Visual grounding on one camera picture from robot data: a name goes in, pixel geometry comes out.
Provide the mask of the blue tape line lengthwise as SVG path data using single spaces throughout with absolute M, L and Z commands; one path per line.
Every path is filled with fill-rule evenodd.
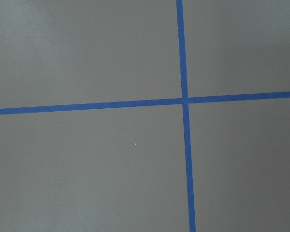
M 176 1 L 189 231 L 196 231 L 183 2 Z

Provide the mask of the blue tape line crosswise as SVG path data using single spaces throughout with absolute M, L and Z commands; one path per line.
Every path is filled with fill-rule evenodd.
M 196 104 L 210 102 L 253 101 L 253 100 L 283 99 L 283 98 L 290 98 L 290 91 L 189 97 L 186 100 L 183 98 L 172 98 L 172 99 L 137 100 L 137 101 L 122 101 L 122 102 L 115 101 L 115 102 L 98 102 L 98 103 L 82 103 L 82 104 L 67 104 L 67 105 L 0 108 L 0 115 L 164 106 L 164 105 Z

